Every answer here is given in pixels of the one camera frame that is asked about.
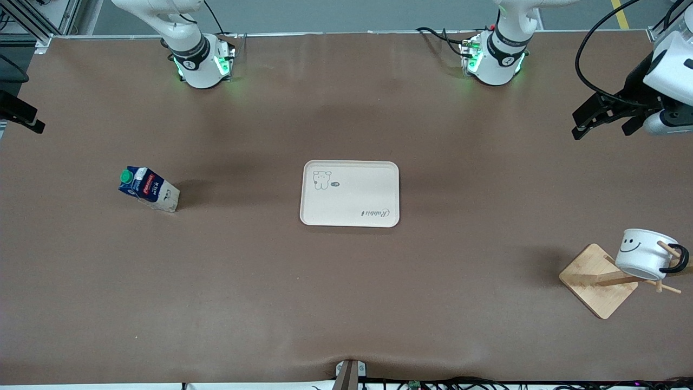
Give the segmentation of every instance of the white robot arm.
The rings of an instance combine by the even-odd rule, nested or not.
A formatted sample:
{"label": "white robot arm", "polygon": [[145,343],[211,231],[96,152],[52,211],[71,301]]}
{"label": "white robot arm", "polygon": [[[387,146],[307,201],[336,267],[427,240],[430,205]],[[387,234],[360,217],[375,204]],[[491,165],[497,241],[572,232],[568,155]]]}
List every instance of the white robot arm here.
{"label": "white robot arm", "polygon": [[520,70],[525,49],[538,26],[538,9],[578,0],[493,0],[500,15],[495,29],[461,44],[462,66],[483,83],[503,85]]}
{"label": "white robot arm", "polygon": [[234,48],[212,34],[202,34],[188,14],[202,0],[112,0],[152,26],[173,54],[178,73],[190,86],[210,88],[231,76]]}
{"label": "white robot arm", "polygon": [[612,95],[590,86],[596,93],[572,113],[576,140],[622,118],[630,118],[621,126],[625,135],[641,127],[653,135],[693,131],[693,5],[663,30],[622,90]]}

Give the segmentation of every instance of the white tray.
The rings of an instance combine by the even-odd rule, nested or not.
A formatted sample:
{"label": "white tray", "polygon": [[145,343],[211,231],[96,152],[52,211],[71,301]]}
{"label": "white tray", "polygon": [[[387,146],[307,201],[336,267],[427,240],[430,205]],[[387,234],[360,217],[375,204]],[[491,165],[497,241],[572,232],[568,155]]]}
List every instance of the white tray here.
{"label": "white tray", "polygon": [[399,168],[389,161],[309,161],[300,216],[312,226],[391,228],[399,222]]}

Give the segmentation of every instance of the yellow floor line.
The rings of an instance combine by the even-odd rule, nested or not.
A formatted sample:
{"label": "yellow floor line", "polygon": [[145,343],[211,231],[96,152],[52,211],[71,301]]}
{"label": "yellow floor line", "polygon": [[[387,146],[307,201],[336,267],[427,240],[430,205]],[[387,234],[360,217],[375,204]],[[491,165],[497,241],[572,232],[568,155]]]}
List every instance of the yellow floor line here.
{"label": "yellow floor line", "polygon": [[[613,6],[613,9],[619,8],[621,6],[621,1],[611,0],[611,5]],[[616,19],[618,19],[618,26],[622,30],[630,29],[630,27],[628,26],[628,20],[626,19],[626,14],[624,14],[622,10],[616,13]]]}

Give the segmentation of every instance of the mug handle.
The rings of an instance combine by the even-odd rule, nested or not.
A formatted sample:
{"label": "mug handle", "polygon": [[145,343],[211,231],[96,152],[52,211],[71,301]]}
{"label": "mug handle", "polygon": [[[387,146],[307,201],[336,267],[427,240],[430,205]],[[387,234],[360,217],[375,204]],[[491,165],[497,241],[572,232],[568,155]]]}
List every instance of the mug handle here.
{"label": "mug handle", "polygon": [[667,244],[668,246],[671,246],[674,249],[678,249],[681,251],[681,257],[680,260],[678,261],[678,265],[673,266],[672,268],[660,268],[659,271],[663,273],[677,273],[683,271],[683,269],[688,265],[688,250],[684,248],[681,245],[678,244]]}

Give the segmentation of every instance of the wooden base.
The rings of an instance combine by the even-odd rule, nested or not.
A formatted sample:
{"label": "wooden base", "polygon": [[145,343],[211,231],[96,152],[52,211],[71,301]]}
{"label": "wooden base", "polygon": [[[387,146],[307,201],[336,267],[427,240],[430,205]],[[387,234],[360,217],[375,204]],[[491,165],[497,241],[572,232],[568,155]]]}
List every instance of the wooden base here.
{"label": "wooden base", "polygon": [[604,249],[590,244],[559,275],[561,282],[601,319],[607,319],[638,288],[638,282],[596,285],[598,275],[619,271],[605,256]]}

